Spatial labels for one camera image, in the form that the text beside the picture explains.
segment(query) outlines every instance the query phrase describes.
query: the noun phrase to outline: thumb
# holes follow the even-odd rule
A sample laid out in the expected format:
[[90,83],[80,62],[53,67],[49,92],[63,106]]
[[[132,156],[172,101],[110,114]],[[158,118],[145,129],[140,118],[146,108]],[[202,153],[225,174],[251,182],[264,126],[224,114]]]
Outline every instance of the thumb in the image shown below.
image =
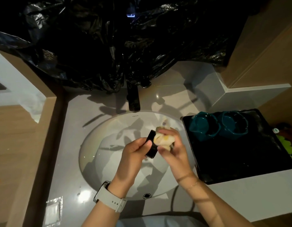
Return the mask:
[[145,154],[147,154],[148,153],[148,151],[150,150],[150,148],[151,148],[151,146],[152,146],[152,141],[151,140],[148,140],[139,150],[138,150],[138,152],[141,154],[141,155],[143,155],[143,156],[145,156]]
[[174,162],[176,161],[176,157],[170,153],[170,151],[166,150],[162,146],[158,146],[157,151],[160,153],[160,155],[166,160],[166,162],[172,166],[174,165]]

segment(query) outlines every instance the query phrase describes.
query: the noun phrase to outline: hand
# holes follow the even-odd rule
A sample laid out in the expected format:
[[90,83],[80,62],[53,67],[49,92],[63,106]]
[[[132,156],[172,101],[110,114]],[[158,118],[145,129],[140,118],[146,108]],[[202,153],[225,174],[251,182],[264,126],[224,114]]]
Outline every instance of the hand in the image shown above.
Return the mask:
[[188,183],[185,179],[189,177],[195,178],[196,176],[190,168],[186,148],[182,143],[181,136],[179,132],[173,128],[170,130],[161,129],[158,132],[165,135],[172,135],[175,138],[174,147],[171,151],[168,151],[161,146],[159,146],[157,150],[170,165],[171,171],[176,181],[186,189],[186,187],[189,187],[190,183]]
[[150,140],[147,143],[145,141],[146,138],[136,139],[128,143],[122,152],[118,170],[108,187],[108,190],[119,198],[126,197],[141,169],[142,160],[146,158],[145,154],[152,146]]

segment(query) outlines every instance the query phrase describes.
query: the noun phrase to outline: watch face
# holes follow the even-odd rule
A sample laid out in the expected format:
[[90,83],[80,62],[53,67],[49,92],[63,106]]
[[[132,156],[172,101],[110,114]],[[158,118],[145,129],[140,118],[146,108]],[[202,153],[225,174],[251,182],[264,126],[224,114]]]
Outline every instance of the watch face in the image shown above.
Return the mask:
[[95,203],[97,203],[97,202],[99,201],[98,198],[97,198],[97,195],[98,195],[98,193],[100,192],[100,190],[102,190],[102,189],[107,189],[106,187],[107,187],[110,183],[111,183],[111,181],[105,181],[105,182],[101,185],[100,189],[97,191],[97,193],[95,194],[95,197],[94,197],[94,199],[93,199],[93,201],[94,201]]

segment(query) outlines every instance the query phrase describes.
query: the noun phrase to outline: cup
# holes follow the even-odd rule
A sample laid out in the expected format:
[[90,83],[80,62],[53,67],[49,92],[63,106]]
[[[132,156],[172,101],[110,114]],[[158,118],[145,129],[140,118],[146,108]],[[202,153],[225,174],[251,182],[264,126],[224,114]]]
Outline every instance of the cup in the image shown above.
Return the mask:
[[191,118],[189,126],[189,131],[201,142],[214,138],[220,129],[217,118],[213,114],[202,111]]
[[218,121],[222,125],[219,135],[236,140],[248,133],[248,121],[239,112],[224,111]]

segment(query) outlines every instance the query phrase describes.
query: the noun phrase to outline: white watch strap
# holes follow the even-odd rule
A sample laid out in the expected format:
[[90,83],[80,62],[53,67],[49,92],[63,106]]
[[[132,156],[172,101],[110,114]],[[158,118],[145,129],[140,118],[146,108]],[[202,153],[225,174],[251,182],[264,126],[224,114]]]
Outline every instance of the white watch strap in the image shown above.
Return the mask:
[[126,199],[118,198],[114,194],[110,193],[106,188],[103,188],[99,191],[99,193],[97,194],[97,199],[99,199],[106,206],[115,210],[116,213],[122,212],[127,202]]

